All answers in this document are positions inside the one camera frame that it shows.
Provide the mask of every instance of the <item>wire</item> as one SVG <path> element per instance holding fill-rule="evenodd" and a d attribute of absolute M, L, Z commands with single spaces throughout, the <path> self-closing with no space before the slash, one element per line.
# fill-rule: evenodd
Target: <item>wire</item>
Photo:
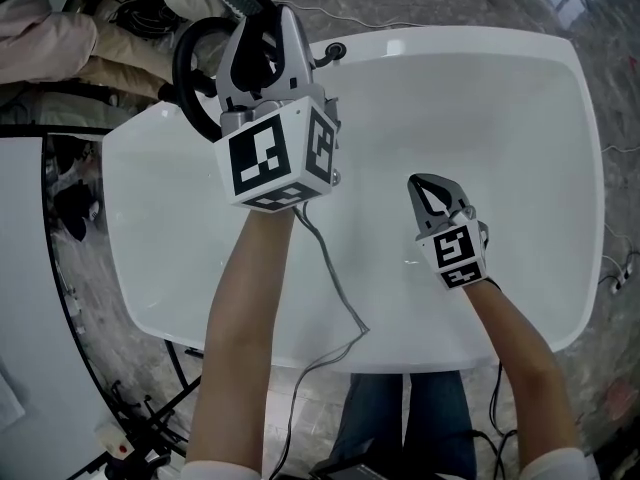
<path fill-rule="evenodd" d="M 604 227 L 607 228 L 607 231 L 609 231 L 609 233 L 611 233 L 616 238 L 624 238 L 627 242 L 629 242 L 629 247 L 633 251 L 633 242 L 631 241 L 631 238 L 629 238 L 627 235 L 620 235 L 616 233 L 613 229 L 611 229 L 611 226 L 609 226 L 609 224 L 607 224 L 606 222 L 604 223 Z"/>
<path fill-rule="evenodd" d="M 496 413 L 498 409 L 498 397 L 500 396 L 500 384 L 502 382 L 502 370 L 502 363 L 500 363 L 498 366 L 498 380 L 496 381 L 496 387 L 493 388 L 493 394 L 491 395 L 491 401 L 489 402 L 489 421 L 500 437 L 504 437 L 504 432 L 498 428 Z"/>
<path fill-rule="evenodd" d="M 506 446 L 507 441 L 511 437 L 515 436 L 517 433 L 518 431 L 514 429 L 514 430 L 510 430 L 504 436 L 502 436 L 502 439 L 500 440 L 500 446 L 498 446 L 498 453 L 496 454 L 496 465 L 493 468 L 493 480 L 497 480 L 498 478 L 498 466 L 500 471 L 502 472 L 502 478 L 506 480 L 507 475 L 504 472 L 504 462 L 502 461 L 502 452 L 504 451 L 504 447 Z"/>
<path fill-rule="evenodd" d="M 615 149 L 618 153 L 633 153 L 634 151 L 638 151 L 640 150 L 640 146 L 637 146 L 635 148 L 630 148 L 630 149 L 620 149 L 618 146 L 607 146 L 606 148 L 604 148 L 601 153 L 605 153 L 606 151 L 609 151 L 610 149 Z"/>
<path fill-rule="evenodd" d="M 613 279 L 614 281 L 619 282 L 616 276 L 608 275 L 608 276 L 604 276 L 602 279 L 600 279 L 600 281 L 598 281 L 598 286 L 604 283 L 607 279 Z"/>
<path fill-rule="evenodd" d="M 323 366 L 335 364 L 338 361 L 342 361 L 345 357 L 347 357 L 347 354 L 349 354 L 353 346 L 358 341 L 360 341 L 365 336 L 365 334 L 369 332 L 369 328 L 362 321 L 362 319 L 360 318 L 356 310 L 353 308 L 353 306 L 347 299 L 346 294 L 344 293 L 344 289 L 342 288 L 342 283 L 340 283 L 338 274 L 336 273 L 336 270 L 333 266 L 333 262 L 331 261 L 331 257 L 329 256 L 329 251 L 327 249 L 327 244 L 324 241 L 322 233 L 320 233 L 320 230 L 311 223 L 311 221 L 309 220 L 309 217 L 307 216 L 307 205 L 308 203 L 304 203 L 304 205 L 302 206 L 302 212 L 300 212 L 300 210 L 298 210 L 297 208 L 294 208 L 293 213 L 298 218 L 298 220 L 302 223 L 302 225 L 305 228 L 307 228 L 313 234 L 313 236 L 315 236 L 316 239 L 318 240 L 318 243 L 320 244 L 320 248 L 322 249 L 322 256 L 324 257 L 324 261 L 327 265 L 327 269 L 329 270 L 329 274 L 331 276 L 331 280 L 333 281 L 333 285 L 336 289 L 336 292 L 338 292 L 338 296 L 340 297 L 340 300 L 344 304 L 345 308 L 347 308 L 347 310 L 349 311 L 349 314 L 353 317 L 353 320 L 358 325 L 358 328 L 360 329 L 360 334 L 358 334 L 358 336 L 356 336 L 354 339 L 352 339 L 345 345 L 342 345 L 332 350 L 331 352 L 327 352 L 326 354 L 315 359 L 304 370 L 302 370 L 302 373 L 300 374 L 300 377 L 298 377 L 295 387 L 293 388 L 293 395 L 291 398 L 291 412 L 289 413 L 289 421 L 287 423 L 287 438 L 285 440 L 282 453 L 280 454 L 280 459 L 278 460 L 278 463 L 276 464 L 276 467 L 274 468 L 273 473 L 271 473 L 271 476 L 269 476 L 269 480 L 273 480 L 276 477 L 276 475 L 280 472 L 285 462 L 287 461 L 287 456 L 289 455 L 289 449 L 291 447 L 293 411 L 296 405 L 296 398 L 298 397 L 298 388 L 300 387 L 300 384 L 302 383 L 303 379 L 306 377 L 308 373 L 312 372 L 313 370 L 317 370 L 318 368 L 322 368 Z M 329 357 L 335 354 L 339 354 L 339 355 L 334 357 L 333 359 L 328 359 Z"/>
<path fill-rule="evenodd" d="M 326 14 L 330 18 L 333 18 L 334 20 L 352 21 L 354 23 L 358 23 L 363 27 L 367 27 L 367 28 L 377 29 L 377 28 L 387 28 L 387 27 L 394 27 L 394 26 L 403 26 L 403 27 L 427 27 L 428 26 L 428 25 L 425 25 L 424 23 L 412 23 L 410 21 L 389 21 L 387 23 L 382 23 L 380 25 L 372 25 L 370 23 L 365 23 L 364 21 L 361 21 L 358 18 L 353 18 L 351 16 L 338 16 L 337 14 L 331 14 L 329 11 L 327 11 L 326 9 L 323 9 L 322 7 L 303 7 L 302 5 L 298 5 L 295 2 L 292 2 L 290 0 L 274 0 L 274 2 L 277 4 L 291 5 L 292 7 L 295 7 L 296 9 L 300 9 L 301 11 L 319 11 L 321 13 Z"/>
<path fill-rule="evenodd" d="M 502 478 L 506 479 L 507 476 L 506 476 L 506 474 L 504 472 L 504 462 L 502 462 L 502 459 L 500 458 L 500 455 L 498 453 L 498 449 L 496 448 L 496 445 L 493 444 L 493 441 L 491 440 L 491 438 L 487 434 L 485 434 L 484 432 L 481 432 L 480 430 L 472 430 L 471 431 L 471 435 L 473 437 L 480 437 L 480 438 L 484 439 L 487 443 L 489 443 L 489 446 L 491 447 L 491 451 L 493 452 L 493 454 L 496 457 L 496 466 L 495 466 L 495 469 L 494 469 L 494 473 L 496 471 L 500 470 L 502 472 Z"/>
<path fill-rule="evenodd" d="M 502 478 L 506 480 L 506 475 L 504 471 L 504 463 L 502 461 L 502 452 L 504 451 L 504 447 L 507 444 L 507 441 L 514 435 L 518 433 L 516 429 L 509 430 L 507 433 L 504 433 L 498 427 L 497 421 L 497 409 L 498 409 L 498 398 L 500 397 L 500 385 L 502 384 L 502 372 L 504 367 L 502 366 L 502 362 L 498 365 L 498 379 L 496 380 L 496 387 L 493 388 L 493 394 L 491 395 L 491 401 L 489 402 L 489 421 L 491 422 L 491 426 L 501 437 L 500 446 L 498 446 L 497 451 L 494 450 L 496 454 L 496 465 L 493 469 L 493 480 L 498 478 L 498 471 L 502 472 Z"/>
<path fill-rule="evenodd" d="M 109 19 L 144 39 L 157 39 L 175 32 L 184 21 L 164 0 L 126 0 Z"/>
<path fill-rule="evenodd" d="M 613 263 L 616 266 L 616 268 L 618 269 L 618 271 L 620 272 L 620 277 L 624 277 L 624 271 L 622 270 L 622 267 L 620 266 L 620 264 L 616 260 L 614 260 L 611 256 L 607 256 L 606 254 L 603 254 L 602 257 L 605 260 L 609 260 L 611 263 Z"/>

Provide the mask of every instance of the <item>fiducial marker cube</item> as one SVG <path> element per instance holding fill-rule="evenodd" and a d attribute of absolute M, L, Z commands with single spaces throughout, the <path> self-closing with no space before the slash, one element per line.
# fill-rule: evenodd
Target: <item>fiducial marker cube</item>
<path fill-rule="evenodd" d="M 449 290 L 488 277 L 480 225 L 476 219 L 422 238 L 417 244 Z"/>
<path fill-rule="evenodd" d="M 310 97 L 214 144 L 227 200 L 275 213 L 331 192 L 337 127 Z"/>

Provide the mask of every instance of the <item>jeans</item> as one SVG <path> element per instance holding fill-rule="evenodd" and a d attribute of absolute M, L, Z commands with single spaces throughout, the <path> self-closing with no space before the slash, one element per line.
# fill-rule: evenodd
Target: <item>jeans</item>
<path fill-rule="evenodd" d="M 459 372 L 411 375 L 411 408 L 402 446 L 402 375 L 351 376 L 330 460 L 354 455 L 373 439 L 374 453 L 398 461 L 398 471 L 476 478 L 471 418 Z"/>

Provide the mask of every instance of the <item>cable bundle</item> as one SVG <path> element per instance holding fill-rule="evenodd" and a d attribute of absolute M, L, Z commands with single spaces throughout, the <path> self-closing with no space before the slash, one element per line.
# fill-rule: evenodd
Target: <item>cable bundle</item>
<path fill-rule="evenodd" d="M 175 32 L 184 21 L 164 0 L 126 0 L 110 20 L 144 39 L 159 39 Z"/>

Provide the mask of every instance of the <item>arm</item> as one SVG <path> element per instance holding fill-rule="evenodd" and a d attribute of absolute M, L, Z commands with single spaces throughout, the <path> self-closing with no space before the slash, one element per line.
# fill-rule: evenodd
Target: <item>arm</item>
<path fill-rule="evenodd" d="M 559 448 L 578 448 L 562 372 L 531 323 L 493 284 L 465 287 L 513 388 L 520 467 Z"/>
<path fill-rule="evenodd" d="M 207 327 L 187 462 L 262 469 L 271 343 L 293 212 L 251 212 L 220 279 Z"/>

